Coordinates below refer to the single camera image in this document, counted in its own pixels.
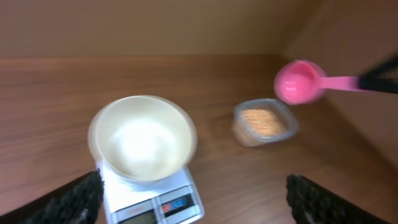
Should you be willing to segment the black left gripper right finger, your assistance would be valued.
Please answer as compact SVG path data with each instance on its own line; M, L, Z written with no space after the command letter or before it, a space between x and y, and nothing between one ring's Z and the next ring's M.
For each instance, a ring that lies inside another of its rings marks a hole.
M286 188L296 223L387 224L302 175L288 175Z

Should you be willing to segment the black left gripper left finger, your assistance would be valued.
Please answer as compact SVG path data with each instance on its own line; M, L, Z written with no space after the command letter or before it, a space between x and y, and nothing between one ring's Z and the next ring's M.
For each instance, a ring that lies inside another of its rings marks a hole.
M94 224L103 203L99 169L1 215L1 224Z

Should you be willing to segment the pink measuring scoop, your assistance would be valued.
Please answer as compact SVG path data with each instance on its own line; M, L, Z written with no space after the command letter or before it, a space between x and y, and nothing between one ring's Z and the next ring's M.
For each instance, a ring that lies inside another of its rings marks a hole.
M300 105L318 100L326 89L362 91L358 77L328 77L315 63L294 60L282 67L274 79L274 91L279 100Z

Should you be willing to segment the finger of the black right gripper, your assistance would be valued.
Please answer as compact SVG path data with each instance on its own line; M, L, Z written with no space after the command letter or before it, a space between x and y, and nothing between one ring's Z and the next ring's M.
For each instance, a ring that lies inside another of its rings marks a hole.
M397 93L396 78L364 78L359 79L359 87L363 90Z
M366 78L397 78L397 54L392 55L382 63L365 72Z

